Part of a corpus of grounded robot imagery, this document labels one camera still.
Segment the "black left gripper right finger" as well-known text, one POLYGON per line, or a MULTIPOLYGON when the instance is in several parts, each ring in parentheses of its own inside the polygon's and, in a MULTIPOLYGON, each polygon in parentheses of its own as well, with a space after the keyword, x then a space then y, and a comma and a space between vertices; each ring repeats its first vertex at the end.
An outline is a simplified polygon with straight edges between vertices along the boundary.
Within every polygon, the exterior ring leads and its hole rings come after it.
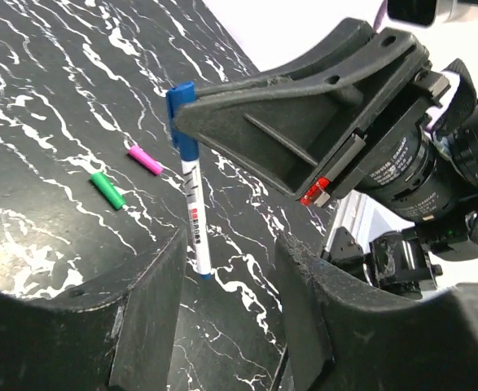
POLYGON ((478 390, 478 283, 412 301, 285 233, 274 258, 295 389, 478 390))

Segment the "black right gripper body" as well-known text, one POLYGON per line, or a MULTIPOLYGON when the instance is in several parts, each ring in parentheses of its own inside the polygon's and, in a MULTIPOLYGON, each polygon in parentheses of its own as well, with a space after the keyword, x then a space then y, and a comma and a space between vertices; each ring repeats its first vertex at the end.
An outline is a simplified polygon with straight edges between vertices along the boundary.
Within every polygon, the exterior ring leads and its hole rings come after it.
POLYGON ((462 182, 426 134, 427 109, 448 89, 447 78, 423 68, 371 125, 318 142, 325 159, 299 201, 323 206, 356 190, 415 223, 454 209, 462 182))

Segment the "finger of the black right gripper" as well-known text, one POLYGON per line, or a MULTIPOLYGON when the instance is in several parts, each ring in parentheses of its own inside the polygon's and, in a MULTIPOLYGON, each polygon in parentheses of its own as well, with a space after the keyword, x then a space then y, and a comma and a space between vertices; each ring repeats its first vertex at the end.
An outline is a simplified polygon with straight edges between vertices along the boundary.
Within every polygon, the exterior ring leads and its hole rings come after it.
POLYGON ((195 96, 201 99, 228 91, 271 86, 279 82, 311 77, 346 59, 364 47, 374 36, 375 30, 368 22, 346 18, 318 44, 292 61, 242 80, 197 88, 195 96))
POLYGON ((375 32, 338 64, 298 81, 195 97, 192 137, 291 199, 299 199, 335 142, 371 125, 428 61, 412 34, 375 32))

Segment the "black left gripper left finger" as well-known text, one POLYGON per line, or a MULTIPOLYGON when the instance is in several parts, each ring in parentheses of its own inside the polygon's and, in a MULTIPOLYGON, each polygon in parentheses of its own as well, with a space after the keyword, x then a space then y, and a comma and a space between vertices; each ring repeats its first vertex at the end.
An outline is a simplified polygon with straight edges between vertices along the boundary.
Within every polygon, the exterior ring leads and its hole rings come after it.
POLYGON ((0 390, 164 390, 186 232, 51 299, 0 292, 0 390))

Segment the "white pen blue end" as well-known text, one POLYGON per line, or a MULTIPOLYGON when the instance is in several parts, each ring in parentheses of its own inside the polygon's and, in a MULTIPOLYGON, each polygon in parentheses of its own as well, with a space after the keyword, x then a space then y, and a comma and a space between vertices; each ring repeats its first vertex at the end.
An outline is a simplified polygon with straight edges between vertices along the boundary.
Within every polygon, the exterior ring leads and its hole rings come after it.
POLYGON ((207 218, 200 163, 198 160, 181 161, 183 191, 186 197, 191 239, 195 251, 197 273, 203 279, 212 276, 212 262, 207 236, 207 218))

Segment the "blue pen cap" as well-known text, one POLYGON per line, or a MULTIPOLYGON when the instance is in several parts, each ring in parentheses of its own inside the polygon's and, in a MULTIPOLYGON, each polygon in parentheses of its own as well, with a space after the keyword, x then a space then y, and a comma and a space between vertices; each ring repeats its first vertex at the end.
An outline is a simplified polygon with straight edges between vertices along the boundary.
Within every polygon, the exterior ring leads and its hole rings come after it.
POLYGON ((166 93, 166 108, 169 118, 169 130, 172 143, 178 150, 182 161, 191 162, 199 159, 199 145, 192 137, 194 121, 183 116, 187 104, 195 101, 195 84, 183 82, 169 89, 166 93))

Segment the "purple pen cap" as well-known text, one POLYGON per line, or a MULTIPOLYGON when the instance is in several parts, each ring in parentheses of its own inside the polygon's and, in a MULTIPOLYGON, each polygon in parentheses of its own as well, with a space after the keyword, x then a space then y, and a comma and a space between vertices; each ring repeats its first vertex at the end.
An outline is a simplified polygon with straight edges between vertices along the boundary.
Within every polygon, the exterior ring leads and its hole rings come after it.
POLYGON ((144 168, 148 169, 154 175, 160 175, 163 171, 163 166, 157 162, 153 157, 148 155, 141 147, 138 145, 133 145, 129 150, 128 154, 134 158, 139 164, 144 168))

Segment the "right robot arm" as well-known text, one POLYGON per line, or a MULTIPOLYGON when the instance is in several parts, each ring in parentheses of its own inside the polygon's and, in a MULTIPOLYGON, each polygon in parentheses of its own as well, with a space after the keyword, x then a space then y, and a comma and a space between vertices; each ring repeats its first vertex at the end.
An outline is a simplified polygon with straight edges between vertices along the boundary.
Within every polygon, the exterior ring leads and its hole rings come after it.
POLYGON ((420 297, 430 264, 478 257, 478 97, 465 64, 432 69, 402 30, 342 20, 278 68, 168 93, 179 139, 219 152, 304 206, 352 191, 410 223, 338 266, 397 295, 420 297))

